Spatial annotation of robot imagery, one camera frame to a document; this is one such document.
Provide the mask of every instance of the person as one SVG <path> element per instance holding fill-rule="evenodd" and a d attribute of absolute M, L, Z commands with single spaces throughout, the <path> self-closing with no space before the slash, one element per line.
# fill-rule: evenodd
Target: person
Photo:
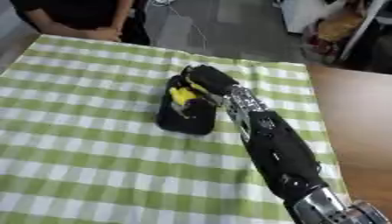
<path fill-rule="evenodd" d="M 22 20 L 45 34 L 150 44 L 138 0 L 10 1 Z"/>

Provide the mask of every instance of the person's hand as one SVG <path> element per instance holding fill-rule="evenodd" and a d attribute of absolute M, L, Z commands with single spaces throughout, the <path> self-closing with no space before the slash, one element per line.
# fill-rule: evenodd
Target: person's hand
<path fill-rule="evenodd" d="M 109 27 L 100 27 L 96 30 L 86 31 L 86 37 L 88 39 L 99 39 L 99 40 L 121 42 L 119 38 L 120 35 L 121 33 L 119 31 Z"/>

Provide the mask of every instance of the yellow object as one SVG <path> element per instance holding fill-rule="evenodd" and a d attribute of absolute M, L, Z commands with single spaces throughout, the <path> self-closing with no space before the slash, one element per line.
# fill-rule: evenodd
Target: yellow object
<path fill-rule="evenodd" d="M 189 84 L 191 84 L 191 87 L 192 87 L 192 88 L 195 88 L 195 89 L 197 89 L 197 90 L 199 90 L 199 91 L 201 91 L 201 92 L 203 92 L 203 93 L 205 93 L 205 94 L 208 94 L 208 91 L 207 91 L 205 88 L 203 88 L 201 85 L 196 84 L 196 83 L 194 83 L 193 81 L 191 81 L 191 79 L 189 79 L 189 77 L 186 77 L 185 79 L 186 79 L 186 81 L 187 81 Z"/>
<path fill-rule="evenodd" d="M 181 87 L 181 88 L 171 87 L 169 89 L 169 92 L 173 100 L 181 106 L 184 106 L 187 101 L 197 98 L 196 94 L 188 90 L 186 87 Z"/>

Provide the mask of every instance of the gingham tablecloth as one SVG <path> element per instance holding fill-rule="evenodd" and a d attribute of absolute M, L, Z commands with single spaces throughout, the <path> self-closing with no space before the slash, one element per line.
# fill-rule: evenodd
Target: gingham tablecloth
<path fill-rule="evenodd" d="M 0 223 L 291 223 L 223 110 L 203 137 L 154 123 L 199 64 L 276 109 L 347 196 L 304 66 L 44 35 L 0 77 Z"/>

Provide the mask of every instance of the black robotic forearm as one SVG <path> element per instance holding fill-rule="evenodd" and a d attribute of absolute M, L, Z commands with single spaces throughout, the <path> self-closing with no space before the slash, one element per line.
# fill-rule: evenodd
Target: black robotic forearm
<path fill-rule="evenodd" d="M 389 223 L 366 202 L 344 206 L 319 176 L 320 166 L 311 149 L 275 111 L 241 87 L 237 81 L 210 66 L 188 67 L 184 80 L 206 91 L 209 101 L 224 106 L 239 127 L 241 138 L 269 189 L 284 200 L 297 224 Z"/>

